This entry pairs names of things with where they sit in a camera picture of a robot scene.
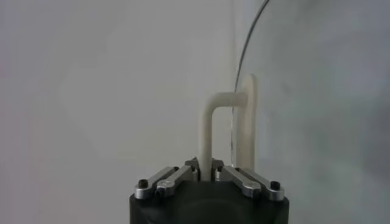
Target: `gray background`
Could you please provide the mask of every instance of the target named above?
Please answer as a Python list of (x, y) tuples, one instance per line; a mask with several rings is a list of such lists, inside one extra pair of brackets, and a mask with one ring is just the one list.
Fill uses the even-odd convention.
[(196, 155), (234, 31), (233, 1), (0, 1), (0, 223), (128, 223), (137, 180)]
[(291, 223), (389, 223), (388, 9), (270, 0), (253, 32), (256, 170), (285, 185)]

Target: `black screw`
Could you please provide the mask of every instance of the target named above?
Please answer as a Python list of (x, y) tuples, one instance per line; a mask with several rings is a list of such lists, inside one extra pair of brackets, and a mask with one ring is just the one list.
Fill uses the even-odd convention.
[(279, 191), (280, 183), (278, 181), (271, 181), (271, 190)]
[(158, 188), (155, 193), (157, 198), (163, 198), (164, 197), (164, 194), (165, 194), (165, 190), (162, 189), (162, 188)]
[(138, 181), (139, 188), (147, 188), (147, 185), (148, 185), (147, 179), (140, 179)]

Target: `silver metal bracket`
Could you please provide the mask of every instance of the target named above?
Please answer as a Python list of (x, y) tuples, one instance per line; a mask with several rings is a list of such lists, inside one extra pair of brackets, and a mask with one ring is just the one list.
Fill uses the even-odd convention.
[(156, 195), (159, 197), (168, 197), (175, 194), (176, 188), (182, 181), (193, 181), (194, 175), (191, 166), (182, 166), (178, 171), (165, 180), (157, 183)]
[(262, 194), (270, 201), (282, 201), (285, 197), (285, 189), (279, 182), (269, 181), (250, 169), (241, 169), (240, 172), (250, 179), (261, 184)]
[(257, 198), (261, 194), (261, 185), (241, 174), (234, 167), (224, 166), (219, 174), (220, 181), (232, 181), (241, 189), (241, 192), (250, 198)]
[(134, 197), (137, 199), (147, 199), (154, 195), (154, 191), (156, 189), (157, 182), (169, 177), (175, 172), (174, 167), (165, 167), (152, 177), (150, 177), (147, 181), (145, 180), (145, 185), (140, 186), (137, 184), (134, 187)]

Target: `white plastic hook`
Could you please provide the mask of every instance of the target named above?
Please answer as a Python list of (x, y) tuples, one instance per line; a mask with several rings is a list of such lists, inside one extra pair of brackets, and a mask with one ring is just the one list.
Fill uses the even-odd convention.
[(237, 166), (253, 169), (256, 94), (255, 76), (248, 75), (243, 80), (242, 91), (217, 93), (207, 101), (200, 119), (197, 157), (202, 181), (211, 179), (211, 126), (213, 112), (219, 107), (239, 107), (236, 162)]

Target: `curved glass pane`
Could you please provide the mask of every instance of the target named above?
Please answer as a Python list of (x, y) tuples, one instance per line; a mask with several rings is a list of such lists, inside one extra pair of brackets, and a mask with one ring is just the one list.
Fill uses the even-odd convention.
[(290, 223), (390, 222), (389, 9), (270, 0), (256, 23), (238, 83), (258, 77), (255, 167)]

